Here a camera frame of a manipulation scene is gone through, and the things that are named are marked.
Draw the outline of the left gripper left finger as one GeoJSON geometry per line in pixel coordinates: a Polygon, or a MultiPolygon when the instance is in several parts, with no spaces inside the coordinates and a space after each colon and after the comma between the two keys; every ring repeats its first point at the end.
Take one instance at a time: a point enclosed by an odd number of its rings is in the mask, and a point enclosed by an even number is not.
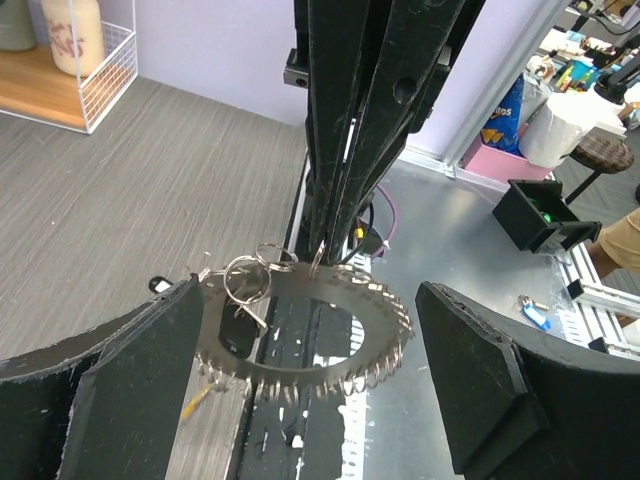
{"type": "Polygon", "coordinates": [[[203,307],[198,281],[182,281],[94,329],[3,360],[2,478],[164,478],[203,307]]]}

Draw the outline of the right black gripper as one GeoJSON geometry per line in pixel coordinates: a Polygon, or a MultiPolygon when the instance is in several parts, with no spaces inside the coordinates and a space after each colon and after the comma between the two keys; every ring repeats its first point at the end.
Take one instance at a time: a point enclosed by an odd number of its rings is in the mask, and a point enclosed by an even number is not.
{"type": "Polygon", "coordinates": [[[341,258],[361,204],[433,111],[481,1],[295,0],[284,83],[309,85],[309,248],[341,258]]]}

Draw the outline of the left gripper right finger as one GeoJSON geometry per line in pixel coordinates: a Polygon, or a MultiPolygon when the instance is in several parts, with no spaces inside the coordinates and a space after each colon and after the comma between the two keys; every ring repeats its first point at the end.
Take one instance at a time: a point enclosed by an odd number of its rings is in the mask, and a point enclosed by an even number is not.
{"type": "Polygon", "coordinates": [[[442,284],[416,307],[454,471],[635,479],[639,364],[572,344],[442,284]]]}

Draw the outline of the key with yellow tag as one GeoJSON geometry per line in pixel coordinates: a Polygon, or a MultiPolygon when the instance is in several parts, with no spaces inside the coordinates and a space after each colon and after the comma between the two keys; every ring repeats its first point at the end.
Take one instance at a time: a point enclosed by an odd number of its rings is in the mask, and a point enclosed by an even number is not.
{"type": "Polygon", "coordinates": [[[182,409],[180,421],[187,421],[198,410],[201,403],[206,399],[206,397],[211,393],[213,389],[214,383],[207,383],[182,409]]]}

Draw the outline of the key with black tag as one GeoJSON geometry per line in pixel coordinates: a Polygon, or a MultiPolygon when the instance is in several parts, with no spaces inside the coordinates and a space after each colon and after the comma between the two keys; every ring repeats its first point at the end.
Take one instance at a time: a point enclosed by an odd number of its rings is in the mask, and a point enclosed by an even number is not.
{"type": "Polygon", "coordinates": [[[225,300],[218,339],[237,358],[247,359],[255,342],[268,331],[266,322],[245,306],[225,300]]]}

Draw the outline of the metal disc with keyrings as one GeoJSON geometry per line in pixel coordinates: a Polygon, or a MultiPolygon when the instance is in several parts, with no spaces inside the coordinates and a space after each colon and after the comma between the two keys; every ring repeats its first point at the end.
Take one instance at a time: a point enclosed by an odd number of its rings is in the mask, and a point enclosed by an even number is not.
{"type": "Polygon", "coordinates": [[[387,285],[353,264],[302,261],[260,244],[195,276],[204,311],[194,359],[210,392],[300,403],[377,387],[400,368],[415,329],[387,285]]]}

